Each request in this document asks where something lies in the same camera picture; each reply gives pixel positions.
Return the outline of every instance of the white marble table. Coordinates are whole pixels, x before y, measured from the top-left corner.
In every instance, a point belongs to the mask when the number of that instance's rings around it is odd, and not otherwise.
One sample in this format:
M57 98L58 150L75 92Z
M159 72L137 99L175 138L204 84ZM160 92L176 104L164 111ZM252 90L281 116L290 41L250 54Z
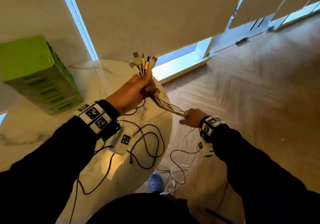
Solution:
M68 69L74 76L74 80L87 103L106 98L108 94L116 91L133 75L128 63L113 60L78 63L69 66ZM155 83L161 90L159 97L169 102L163 87L156 80ZM60 125L72 117L74 110L76 109L50 116L23 97L19 98L10 107L0 127L0 170L9 168L12 163L39 147ZM135 122L140 127L146 124L156 125L161 131L164 140L164 151L166 150L171 135L172 114L156 106L152 100L146 99L146 104L138 109L137 113L132 116L120 117L120 119ZM123 124L125 127L129 125L138 130L131 123L124 122ZM156 133L161 139L155 127L147 126L143 129L144 133L149 131ZM136 134L129 148L140 137L141 133ZM149 134L145 138L149 152L155 154L157 148L156 137ZM102 144L102 140L98 141L96 149L99 149ZM158 153L162 151L163 145L160 142ZM140 141L135 146L133 153L143 166L150 167L152 165L153 158L147 154L143 141ZM86 192L94 189L102 180L109 167L111 155L112 152L108 149L102 150L92 158L81 172L79 179ZM85 196L79 186L73 216L74 223L85 223L90 215L94 214L106 203L134 192L156 169L161 159L162 157L158 157L153 168L145 170L137 164L135 159L133 159L132 164L129 163L129 153L114 155L110 172L98 189ZM75 189L76 185L74 184L70 199L60 215L58 223L69 223L75 199Z

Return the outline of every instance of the green box top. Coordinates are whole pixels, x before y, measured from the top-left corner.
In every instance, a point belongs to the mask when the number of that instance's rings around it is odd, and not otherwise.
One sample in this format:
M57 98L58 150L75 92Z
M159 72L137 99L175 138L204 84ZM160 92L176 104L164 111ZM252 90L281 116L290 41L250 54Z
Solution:
M0 44L0 69L4 82L53 65L54 60L42 35Z

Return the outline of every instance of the floor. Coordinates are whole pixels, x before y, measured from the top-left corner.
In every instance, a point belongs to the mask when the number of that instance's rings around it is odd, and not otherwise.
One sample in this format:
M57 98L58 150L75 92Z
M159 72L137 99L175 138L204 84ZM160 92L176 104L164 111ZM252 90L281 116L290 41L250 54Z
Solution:
M164 84L170 101L220 116L255 147L320 193L320 14L279 32L262 33L233 45L207 65ZM194 151L198 132L178 124L159 169L168 169L173 149ZM192 166L175 196L188 199L201 223L222 223L204 212L217 210L226 186L226 165L216 156L175 152L178 164ZM228 186L218 213L242 223L242 201Z

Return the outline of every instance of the person's left hand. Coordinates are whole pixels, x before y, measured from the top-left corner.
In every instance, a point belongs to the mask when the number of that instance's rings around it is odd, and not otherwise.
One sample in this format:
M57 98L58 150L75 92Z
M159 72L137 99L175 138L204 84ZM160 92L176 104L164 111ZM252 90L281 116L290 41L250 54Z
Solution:
M142 78L134 75L120 89L105 100L109 102L121 116L138 106L143 99L149 97L149 93L158 97L160 90L152 80L152 71L146 70L146 74Z

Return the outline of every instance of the foot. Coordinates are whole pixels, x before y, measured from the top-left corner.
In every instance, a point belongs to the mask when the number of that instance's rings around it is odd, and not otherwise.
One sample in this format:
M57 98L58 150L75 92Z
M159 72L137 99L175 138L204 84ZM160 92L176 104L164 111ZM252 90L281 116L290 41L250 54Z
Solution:
M163 180L159 173L153 172L149 178L149 193L159 191L164 192Z

